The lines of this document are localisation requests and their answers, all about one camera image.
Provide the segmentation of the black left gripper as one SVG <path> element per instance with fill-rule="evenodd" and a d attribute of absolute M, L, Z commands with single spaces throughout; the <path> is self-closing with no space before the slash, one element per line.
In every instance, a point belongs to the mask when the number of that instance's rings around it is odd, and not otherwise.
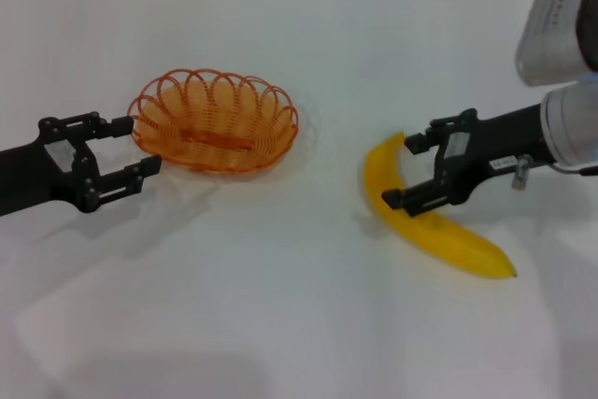
<path fill-rule="evenodd" d="M 130 135 L 133 128 L 130 116 L 107 121 L 96 111 L 67 119 L 40 120 L 33 142 L 1 152 L 1 214 L 51 201 L 66 202 L 81 212 L 92 213 L 103 205 L 141 193 L 145 179 L 160 172 L 161 156 L 153 155 L 100 175 L 88 146 L 93 139 Z"/>

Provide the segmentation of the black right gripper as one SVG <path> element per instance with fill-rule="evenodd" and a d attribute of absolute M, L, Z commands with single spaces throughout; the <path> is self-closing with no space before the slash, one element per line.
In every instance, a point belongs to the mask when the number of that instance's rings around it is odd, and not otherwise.
<path fill-rule="evenodd" d="M 438 147 L 434 179 L 381 194 L 392 210 L 402 209 L 410 217 L 462 204 L 482 182 L 513 173 L 515 166 L 504 158 L 527 156 L 533 167 L 555 162 L 538 104 L 486 120 L 469 108 L 457 116 L 431 120 L 423 133 L 408 136 L 405 145 L 414 155 Z"/>

